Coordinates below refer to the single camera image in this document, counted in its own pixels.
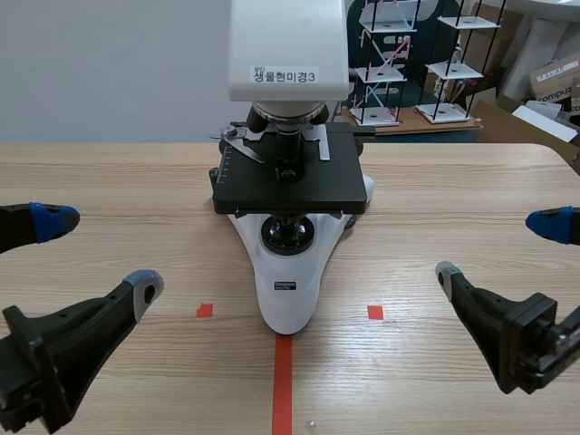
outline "white microscope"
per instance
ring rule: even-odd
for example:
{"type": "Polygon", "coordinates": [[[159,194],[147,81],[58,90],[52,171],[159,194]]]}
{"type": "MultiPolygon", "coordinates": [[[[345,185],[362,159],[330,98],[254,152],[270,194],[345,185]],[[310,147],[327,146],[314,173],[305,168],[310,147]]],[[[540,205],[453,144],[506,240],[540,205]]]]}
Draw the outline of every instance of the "white microscope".
{"type": "Polygon", "coordinates": [[[339,237],[372,199],[354,138],[369,131],[325,124],[326,102],[349,93],[343,0],[233,0],[229,50],[230,99],[252,109],[222,131],[214,206],[246,245],[266,323],[295,334],[339,237]]]}

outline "red tape marker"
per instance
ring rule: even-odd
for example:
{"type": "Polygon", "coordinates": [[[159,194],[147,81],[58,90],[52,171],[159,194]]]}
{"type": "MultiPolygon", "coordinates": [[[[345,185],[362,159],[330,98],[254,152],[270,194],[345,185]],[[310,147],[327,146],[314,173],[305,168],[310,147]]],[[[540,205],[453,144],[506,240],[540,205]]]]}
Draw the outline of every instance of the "red tape marker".
{"type": "Polygon", "coordinates": [[[368,305],[369,320],[384,320],[381,305],[368,305]]]}
{"type": "Polygon", "coordinates": [[[272,435],[292,435],[292,335],[275,336],[272,435]]]}
{"type": "Polygon", "coordinates": [[[208,318],[214,315],[214,305],[213,304],[202,304],[196,312],[196,317],[198,319],[208,318]]]}

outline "blue fingertip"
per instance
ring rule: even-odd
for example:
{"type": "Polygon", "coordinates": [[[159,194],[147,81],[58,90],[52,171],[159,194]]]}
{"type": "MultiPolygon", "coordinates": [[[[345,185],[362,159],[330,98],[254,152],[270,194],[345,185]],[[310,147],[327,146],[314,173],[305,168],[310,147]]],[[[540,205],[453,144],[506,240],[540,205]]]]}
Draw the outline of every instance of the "blue fingertip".
{"type": "Polygon", "coordinates": [[[568,245],[571,243],[574,207],[535,211],[526,219],[526,226],[538,236],[568,245]]]}
{"type": "Polygon", "coordinates": [[[58,211],[52,212],[44,204],[31,202],[30,213],[33,217],[36,242],[39,244],[70,233],[81,220],[79,212],[69,206],[61,206],[58,211]]]}

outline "wooden table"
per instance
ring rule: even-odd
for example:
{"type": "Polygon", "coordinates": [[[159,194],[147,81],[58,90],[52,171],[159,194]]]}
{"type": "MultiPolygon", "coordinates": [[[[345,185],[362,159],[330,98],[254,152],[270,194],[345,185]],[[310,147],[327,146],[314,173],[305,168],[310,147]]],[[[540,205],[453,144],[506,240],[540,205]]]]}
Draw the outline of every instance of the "wooden table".
{"type": "MultiPolygon", "coordinates": [[[[213,213],[218,163],[215,144],[0,145],[2,204],[82,213],[68,237],[2,255],[0,307],[51,313],[143,267],[166,282],[62,434],[271,433],[275,336],[237,232],[213,213]],[[202,303],[213,318],[196,318],[202,303]]],[[[580,433],[580,363],[532,396],[505,396],[434,275],[450,260],[478,286],[516,300],[544,292],[568,314],[580,247],[536,237],[524,219],[580,204],[577,175],[519,144],[369,145],[362,165],[376,181],[371,208],[294,338],[294,435],[580,433]],[[370,321],[367,305],[385,320],[370,321]]]]}

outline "microscope base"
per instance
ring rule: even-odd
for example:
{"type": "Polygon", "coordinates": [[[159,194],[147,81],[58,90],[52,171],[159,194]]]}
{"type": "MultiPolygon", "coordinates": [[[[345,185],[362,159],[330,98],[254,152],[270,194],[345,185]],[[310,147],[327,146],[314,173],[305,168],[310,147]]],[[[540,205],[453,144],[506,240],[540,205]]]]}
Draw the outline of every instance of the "microscope base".
{"type": "MultiPolygon", "coordinates": [[[[369,203],[374,183],[364,176],[364,185],[369,203]]],[[[260,311],[275,332],[296,334],[310,321],[318,302],[324,268],[351,216],[308,215],[314,224],[314,242],[295,256],[280,256],[264,246],[261,227],[270,215],[229,216],[254,266],[260,311]]]]}

